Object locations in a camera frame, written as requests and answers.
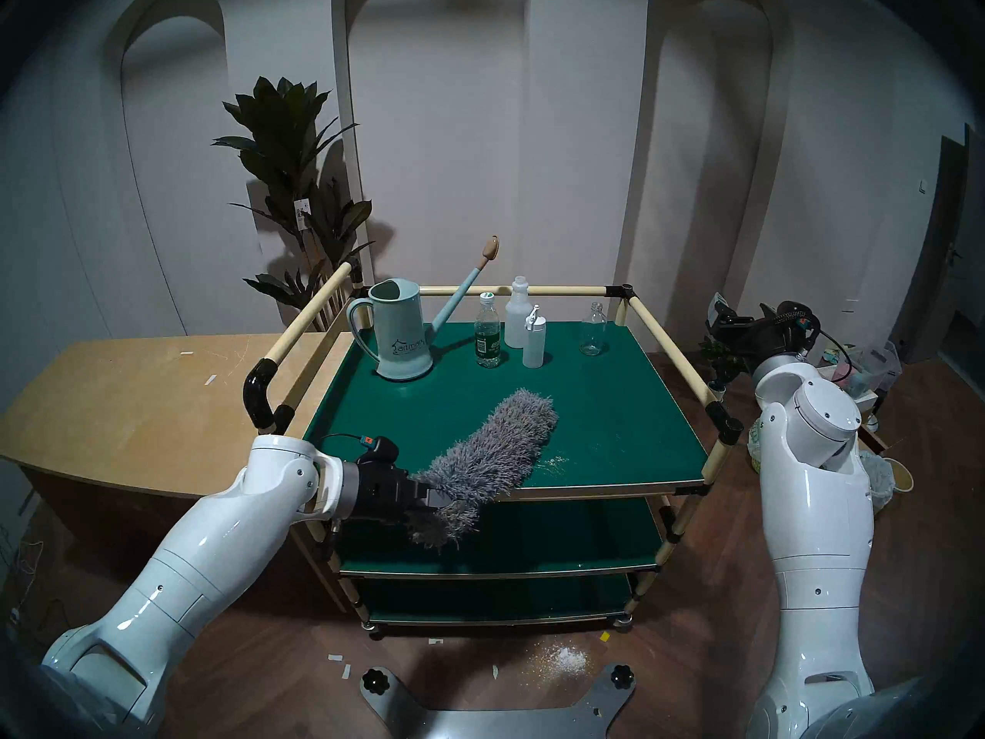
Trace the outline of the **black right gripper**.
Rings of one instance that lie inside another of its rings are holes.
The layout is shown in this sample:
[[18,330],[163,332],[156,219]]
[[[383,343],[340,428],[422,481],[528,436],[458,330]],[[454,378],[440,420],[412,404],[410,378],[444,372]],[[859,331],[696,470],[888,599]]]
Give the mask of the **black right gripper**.
[[706,326],[712,340],[736,357],[774,357],[806,354],[820,334],[820,319],[802,303],[773,308],[760,303],[762,317],[738,315],[721,293],[708,305]]

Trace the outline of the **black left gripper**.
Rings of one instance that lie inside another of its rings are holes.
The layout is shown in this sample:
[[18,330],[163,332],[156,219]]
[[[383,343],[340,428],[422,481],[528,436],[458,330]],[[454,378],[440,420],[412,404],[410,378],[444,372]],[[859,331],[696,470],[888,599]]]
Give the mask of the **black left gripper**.
[[431,516],[448,505],[447,494],[431,491],[429,483],[410,477],[392,461],[362,456],[356,466],[359,487],[355,521],[399,524],[412,515]]

